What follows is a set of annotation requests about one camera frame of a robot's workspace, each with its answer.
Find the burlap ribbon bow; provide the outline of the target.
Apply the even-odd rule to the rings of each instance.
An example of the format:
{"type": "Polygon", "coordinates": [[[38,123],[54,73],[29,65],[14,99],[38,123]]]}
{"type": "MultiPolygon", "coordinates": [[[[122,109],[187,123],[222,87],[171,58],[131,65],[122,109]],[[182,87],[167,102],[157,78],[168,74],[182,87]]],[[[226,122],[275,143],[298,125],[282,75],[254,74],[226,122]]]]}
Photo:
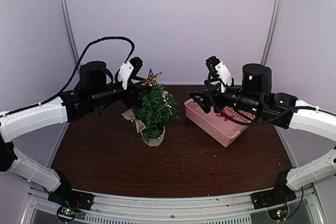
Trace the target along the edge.
{"type": "Polygon", "coordinates": [[[128,109],[127,111],[123,112],[122,116],[124,117],[124,119],[131,121],[135,124],[137,133],[142,134],[142,132],[146,129],[145,124],[141,120],[136,118],[135,114],[131,109],[128,109]]]}

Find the small green christmas tree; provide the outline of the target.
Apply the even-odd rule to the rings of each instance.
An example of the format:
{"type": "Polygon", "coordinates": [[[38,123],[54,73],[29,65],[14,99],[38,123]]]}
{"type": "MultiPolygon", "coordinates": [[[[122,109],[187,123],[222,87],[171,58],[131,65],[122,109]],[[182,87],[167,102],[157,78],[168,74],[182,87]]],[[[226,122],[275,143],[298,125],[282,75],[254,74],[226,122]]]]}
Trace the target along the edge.
{"type": "Polygon", "coordinates": [[[163,91],[167,91],[165,86],[156,85],[141,99],[139,105],[131,107],[136,118],[146,126],[141,136],[142,141],[150,147],[161,145],[164,140],[166,125],[179,119],[177,102],[174,96],[175,110],[174,114],[170,115],[162,100],[163,91]]]}

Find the gold glitter berry sprig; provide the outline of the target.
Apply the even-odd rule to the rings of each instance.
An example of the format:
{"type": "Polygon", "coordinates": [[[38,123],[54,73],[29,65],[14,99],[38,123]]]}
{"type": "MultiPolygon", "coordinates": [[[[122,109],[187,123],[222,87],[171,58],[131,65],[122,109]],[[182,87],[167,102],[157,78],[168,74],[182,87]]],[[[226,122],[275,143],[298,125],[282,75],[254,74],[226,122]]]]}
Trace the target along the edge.
{"type": "Polygon", "coordinates": [[[168,91],[163,91],[162,100],[163,100],[164,106],[167,107],[170,115],[173,115],[174,110],[175,110],[175,103],[174,103],[173,95],[169,93],[168,91]]]}

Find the pink plastic basket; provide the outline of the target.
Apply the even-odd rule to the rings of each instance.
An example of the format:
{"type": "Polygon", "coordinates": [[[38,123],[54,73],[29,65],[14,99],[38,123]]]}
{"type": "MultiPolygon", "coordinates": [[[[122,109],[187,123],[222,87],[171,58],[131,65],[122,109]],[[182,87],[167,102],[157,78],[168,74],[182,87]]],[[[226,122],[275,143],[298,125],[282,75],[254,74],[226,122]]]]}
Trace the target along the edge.
{"type": "Polygon", "coordinates": [[[247,129],[245,125],[216,114],[213,108],[205,113],[193,99],[185,101],[184,106],[186,117],[224,147],[231,145],[247,129]]]}

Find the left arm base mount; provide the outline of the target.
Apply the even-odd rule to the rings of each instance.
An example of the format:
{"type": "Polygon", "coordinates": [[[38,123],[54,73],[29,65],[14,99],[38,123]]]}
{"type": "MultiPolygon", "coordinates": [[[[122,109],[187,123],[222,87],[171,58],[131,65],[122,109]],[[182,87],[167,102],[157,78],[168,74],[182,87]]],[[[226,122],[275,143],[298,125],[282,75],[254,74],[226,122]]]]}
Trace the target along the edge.
{"type": "Polygon", "coordinates": [[[48,194],[48,200],[59,205],[56,217],[63,223],[73,221],[82,210],[90,210],[93,204],[94,195],[72,189],[70,182],[65,175],[56,170],[60,178],[60,186],[55,191],[44,191],[48,194]]]}

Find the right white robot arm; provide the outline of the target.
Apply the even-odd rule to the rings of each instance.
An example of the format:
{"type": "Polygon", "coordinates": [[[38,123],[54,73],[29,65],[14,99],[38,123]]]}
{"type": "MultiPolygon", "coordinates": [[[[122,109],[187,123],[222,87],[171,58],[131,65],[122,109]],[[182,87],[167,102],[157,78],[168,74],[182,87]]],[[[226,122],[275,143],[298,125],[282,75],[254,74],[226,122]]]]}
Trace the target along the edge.
{"type": "Polygon", "coordinates": [[[245,116],[246,126],[273,124],[283,129],[302,130],[335,140],[335,113],[311,105],[296,96],[271,91],[272,72],[257,63],[243,66],[240,86],[234,85],[223,62],[211,58],[207,63],[206,90],[191,92],[190,97],[205,113],[222,113],[225,107],[245,116]]]}

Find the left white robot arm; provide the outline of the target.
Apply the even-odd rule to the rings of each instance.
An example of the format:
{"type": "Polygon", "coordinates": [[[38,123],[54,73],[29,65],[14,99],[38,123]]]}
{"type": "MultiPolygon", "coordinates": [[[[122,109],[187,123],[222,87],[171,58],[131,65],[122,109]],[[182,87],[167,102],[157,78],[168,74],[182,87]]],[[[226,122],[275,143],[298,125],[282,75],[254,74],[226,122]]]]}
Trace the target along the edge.
{"type": "Polygon", "coordinates": [[[30,105],[23,110],[1,113],[1,171],[14,173],[39,184],[64,205],[76,197],[60,172],[47,168],[23,154],[13,140],[44,127],[79,120],[96,108],[105,108],[122,100],[128,107],[135,105],[146,90],[137,77],[143,62],[134,57],[120,66],[114,78],[103,61],[91,61],[80,67],[75,88],[61,92],[49,102],[30,105]]]}

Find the red ribbon bow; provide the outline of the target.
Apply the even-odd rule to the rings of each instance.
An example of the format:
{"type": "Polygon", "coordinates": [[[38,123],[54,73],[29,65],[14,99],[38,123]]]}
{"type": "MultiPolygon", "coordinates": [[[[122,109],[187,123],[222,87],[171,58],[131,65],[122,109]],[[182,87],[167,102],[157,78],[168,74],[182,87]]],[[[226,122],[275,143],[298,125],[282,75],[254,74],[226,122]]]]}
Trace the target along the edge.
{"type": "Polygon", "coordinates": [[[223,109],[221,113],[216,113],[215,115],[219,118],[223,118],[224,121],[228,121],[228,117],[231,118],[231,119],[233,119],[235,117],[234,114],[227,113],[227,111],[225,109],[223,109]]]}

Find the gold star ornament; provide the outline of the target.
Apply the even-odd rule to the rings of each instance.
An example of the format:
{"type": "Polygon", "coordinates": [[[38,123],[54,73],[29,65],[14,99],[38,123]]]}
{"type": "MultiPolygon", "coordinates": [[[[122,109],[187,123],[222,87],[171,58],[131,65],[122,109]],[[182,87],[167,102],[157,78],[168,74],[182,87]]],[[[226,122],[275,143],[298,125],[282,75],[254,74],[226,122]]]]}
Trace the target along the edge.
{"type": "Polygon", "coordinates": [[[157,74],[154,74],[152,69],[149,70],[148,77],[141,80],[141,85],[147,85],[149,87],[153,87],[157,85],[158,78],[162,75],[162,72],[159,72],[157,74]]]}

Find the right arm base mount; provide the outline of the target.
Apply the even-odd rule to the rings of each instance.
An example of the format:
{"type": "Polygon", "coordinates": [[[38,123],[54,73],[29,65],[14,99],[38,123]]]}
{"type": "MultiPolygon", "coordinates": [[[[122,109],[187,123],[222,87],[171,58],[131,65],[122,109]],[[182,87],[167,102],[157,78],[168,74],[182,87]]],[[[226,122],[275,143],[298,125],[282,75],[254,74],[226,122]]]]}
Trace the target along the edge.
{"type": "Polygon", "coordinates": [[[268,217],[273,221],[287,220],[290,216],[288,202],[296,199],[296,193],[286,185],[289,171],[279,173],[272,189],[251,194],[254,209],[267,208],[268,217]]]}

